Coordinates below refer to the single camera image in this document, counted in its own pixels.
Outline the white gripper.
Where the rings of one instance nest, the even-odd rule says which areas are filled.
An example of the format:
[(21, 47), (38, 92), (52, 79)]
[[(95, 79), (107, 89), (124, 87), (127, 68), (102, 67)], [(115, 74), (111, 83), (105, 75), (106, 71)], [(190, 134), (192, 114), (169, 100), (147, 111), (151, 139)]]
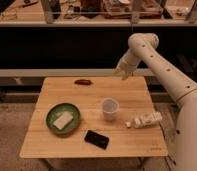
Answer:
[(131, 72), (134, 72), (139, 65), (139, 59), (132, 54), (125, 54), (120, 60), (120, 66), (117, 65), (114, 69), (114, 74), (117, 75), (122, 72), (122, 80), (130, 77)]

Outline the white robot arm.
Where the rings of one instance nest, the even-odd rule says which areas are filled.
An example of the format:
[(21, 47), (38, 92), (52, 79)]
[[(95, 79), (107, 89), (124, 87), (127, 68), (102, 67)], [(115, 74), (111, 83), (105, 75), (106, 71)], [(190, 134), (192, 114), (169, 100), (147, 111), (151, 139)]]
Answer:
[(180, 109), (176, 124), (173, 171), (197, 171), (197, 83), (163, 58), (156, 48), (154, 33), (135, 33), (128, 39), (128, 50), (116, 70), (122, 79), (131, 76), (143, 61)]

